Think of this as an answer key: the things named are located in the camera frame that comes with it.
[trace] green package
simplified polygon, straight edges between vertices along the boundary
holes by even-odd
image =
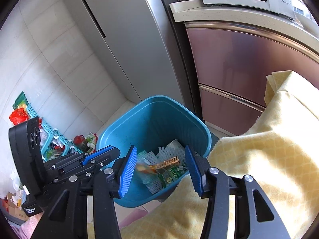
[[[167,170],[164,168],[157,170],[163,188],[166,188],[170,183],[177,181],[186,171],[187,167],[185,165],[175,165]]]
[[[17,108],[21,108],[23,107],[23,105],[28,106],[29,103],[28,103],[28,100],[24,94],[24,92],[21,92],[18,96],[18,98],[16,99],[16,101],[14,102],[14,104],[12,105],[12,108],[14,110],[16,110]]]

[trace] kitchen counter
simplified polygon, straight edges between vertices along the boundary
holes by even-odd
[[[204,5],[202,0],[170,4],[176,22],[224,21],[255,25],[303,44],[319,55],[319,39],[289,19],[248,8]]]

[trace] drawer handle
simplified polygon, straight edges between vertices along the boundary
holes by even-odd
[[[229,92],[225,92],[223,90],[219,90],[219,89],[216,89],[216,88],[204,85],[204,84],[200,84],[200,83],[198,85],[199,85],[199,88],[204,90],[204,91],[208,91],[208,92],[223,96],[225,98],[231,99],[233,101],[239,102],[239,103],[244,104],[244,105],[246,105],[248,107],[251,107],[251,108],[253,108],[255,110],[258,110],[259,112],[264,112],[264,110],[266,109],[264,106],[261,106],[261,105],[259,105],[257,103],[254,103],[252,101],[246,100],[246,99],[244,99],[242,97],[239,97],[239,96],[237,96],[235,94],[232,94],[232,93],[229,93]]]

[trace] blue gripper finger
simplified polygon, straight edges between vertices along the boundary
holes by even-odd
[[[131,146],[117,176],[120,198],[129,190],[137,159],[138,151],[135,146]]]
[[[192,178],[194,190],[201,197],[204,193],[203,180],[199,167],[195,161],[196,153],[190,146],[185,148],[185,160],[189,170],[190,177]]]

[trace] red bag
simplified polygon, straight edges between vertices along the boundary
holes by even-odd
[[[24,111],[24,108],[18,108],[16,110],[14,110],[14,112],[11,113],[11,115],[9,116],[9,119],[14,125],[18,125],[18,124],[28,120],[29,116]]]

